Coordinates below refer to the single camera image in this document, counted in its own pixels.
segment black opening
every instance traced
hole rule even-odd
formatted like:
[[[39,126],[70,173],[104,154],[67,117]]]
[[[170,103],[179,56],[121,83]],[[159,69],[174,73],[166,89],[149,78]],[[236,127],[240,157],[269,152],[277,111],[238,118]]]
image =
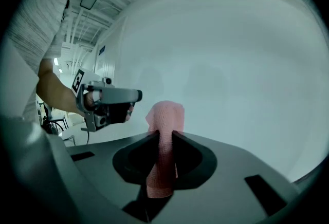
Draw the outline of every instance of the black opening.
[[[76,155],[71,155],[71,158],[75,162],[75,161],[79,161],[79,160],[82,160],[82,159],[86,159],[88,157],[92,157],[94,155],[95,154],[92,153],[92,152],[84,152],[84,153],[80,153],[80,154],[76,154]]]
[[[141,221],[152,222],[171,197],[148,198],[146,186],[142,185],[136,200],[127,204],[122,210]]]
[[[147,176],[158,159],[158,146],[159,137],[150,137],[129,152],[128,161],[138,171]]]
[[[287,205],[260,175],[246,177],[245,181],[268,216],[275,214]]]
[[[173,136],[173,153],[178,177],[191,172],[201,164],[201,152],[183,138]]]

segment wall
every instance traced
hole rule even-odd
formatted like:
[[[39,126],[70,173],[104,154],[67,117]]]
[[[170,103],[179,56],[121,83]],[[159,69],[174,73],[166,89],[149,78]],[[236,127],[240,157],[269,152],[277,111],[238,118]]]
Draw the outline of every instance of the wall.
[[[94,71],[94,65],[95,65],[95,58],[97,53],[97,44],[94,47],[93,51],[91,53],[88,53],[86,58],[84,59],[81,68]]]
[[[113,80],[115,73],[115,61],[121,50],[122,37],[126,20],[121,17],[111,25],[105,35],[101,35],[97,41],[95,73],[101,77]]]
[[[145,132],[152,105],[171,100],[186,132],[240,146],[291,181],[325,157],[329,53],[300,0],[138,0],[120,16],[114,82],[144,97],[108,135]]]

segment towel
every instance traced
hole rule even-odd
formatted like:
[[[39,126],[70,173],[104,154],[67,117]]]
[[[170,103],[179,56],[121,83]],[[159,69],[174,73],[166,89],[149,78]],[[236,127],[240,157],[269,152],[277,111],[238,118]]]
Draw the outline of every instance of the towel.
[[[156,103],[148,115],[149,132],[159,130],[159,156],[147,177],[149,198],[165,198],[173,194],[172,186],[178,177],[173,157],[172,131],[184,130],[184,108],[171,101]]]

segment man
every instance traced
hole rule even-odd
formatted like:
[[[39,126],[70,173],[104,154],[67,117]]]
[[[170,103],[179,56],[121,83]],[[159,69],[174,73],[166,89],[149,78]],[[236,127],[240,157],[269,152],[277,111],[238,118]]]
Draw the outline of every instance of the man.
[[[52,72],[53,59],[61,55],[67,25],[68,0],[22,0],[7,30],[22,58],[39,76],[36,92],[48,105],[84,116],[76,106],[70,88],[65,87]],[[93,104],[92,95],[87,103]],[[35,91],[23,117],[35,121]]]

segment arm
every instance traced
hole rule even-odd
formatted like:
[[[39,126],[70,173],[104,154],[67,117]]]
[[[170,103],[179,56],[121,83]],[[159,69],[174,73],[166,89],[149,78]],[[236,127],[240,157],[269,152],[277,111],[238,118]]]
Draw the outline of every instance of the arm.
[[[59,110],[80,114],[84,117],[76,105],[76,97],[70,88],[64,86],[52,72],[53,60],[43,59],[40,63],[39,82],[36,93],[51,107]]]

